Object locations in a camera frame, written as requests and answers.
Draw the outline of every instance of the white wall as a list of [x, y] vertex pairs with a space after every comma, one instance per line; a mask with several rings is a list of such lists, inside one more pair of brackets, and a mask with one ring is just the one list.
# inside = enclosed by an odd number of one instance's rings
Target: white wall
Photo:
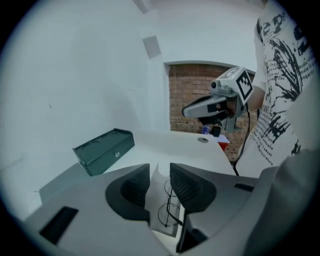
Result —
[[[143, 0], [151, 5], [152, 0]], [[156, 36], [159, 40], [157, 25], [159, 16], [157, 10], [152, 10], [142, 16], [139, 35], [141, 38]], [[149, 59], [148, 62], [148, 87], [150, 124], [154, 131], [169, 131], [169, 77], [168, 67], [164, 64], [163, 54]]]
[[245, 0], [158, 0], [165, 63], [214, 62], [256, 71], [254, 27], [261, 8]]
[[0, 175], [19, 218], [77, 161], [73, 147], [152, 126], [141, 17], [131, 0], [43, 1], [12, 35], [0, 69]]

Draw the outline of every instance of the green box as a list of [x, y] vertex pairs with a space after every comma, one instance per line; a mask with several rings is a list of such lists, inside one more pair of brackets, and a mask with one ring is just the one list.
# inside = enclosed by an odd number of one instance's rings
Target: green box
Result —
[[131, 131], [113, 129], [73, 148], [79, 163], [90, 176], [103, 174], [135, 145]]

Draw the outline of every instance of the wire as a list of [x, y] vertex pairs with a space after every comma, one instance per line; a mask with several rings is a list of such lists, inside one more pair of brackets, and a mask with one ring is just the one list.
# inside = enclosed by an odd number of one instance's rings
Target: wire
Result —
[[235, 172], [235, 175], [237, 175], [237, 176], [239, 176], [239, 173], [238, 173], [238, 171], [237, 171], [237, 169], [236, 169], [236, 165], [237, 165], [240, 157], [242, 156], [242, 154], [243, 154], [243, 152], [244, 152], [244, 148], [245, 148], [245, 145], [246, 145], [246, 141], [247, 141], [247, 138], [248, 138], [249, 132], [250, 132], [250, 112], [249, 112], [248, 103], [245, 104], [245, 107], [246, 107], [246, 111], [247, 111], [247, 114], [248, 114], [248, 120], [249, 120], [249, 122], [248, 122], [248, 129], [247, 129], [246, 134], [245, 134], [243, 146], [242, 146], [242, 148], [241, 148], [241, 152], [240, 152], [238, 158], [236, 159], [236, 161], [234, 162], [234, 165], [233, 165], [233, 170], [234, 170], [234, 172]]

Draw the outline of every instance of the person's arm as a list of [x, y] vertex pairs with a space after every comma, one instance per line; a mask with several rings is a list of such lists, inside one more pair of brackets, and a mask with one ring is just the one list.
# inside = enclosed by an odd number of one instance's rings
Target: person's arm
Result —
[[260, 35], [259, 21], [254, 28], [254, 44], [256, 58], [256, 73], [252, 81], [253, 93], [247, 101], [250, 111], [260, 109], [264, 102], [265, 91], [267, 88], [267, 70], [265, 65], [264, 44]]

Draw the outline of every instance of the white t-shirt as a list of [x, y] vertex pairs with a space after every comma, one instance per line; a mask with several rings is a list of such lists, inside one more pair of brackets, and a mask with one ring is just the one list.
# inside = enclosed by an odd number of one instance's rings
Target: white t-shirt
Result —
[[277, 2], [267, 2], [254, 31], [257, 71], [252, 84], [265, 95], [236, 165], [240, 176], [249, 177], [259, 177], [263, 169], [278, 166], [300, 151], [284, 114], [308, 86], [317, 65], [306, 37]]

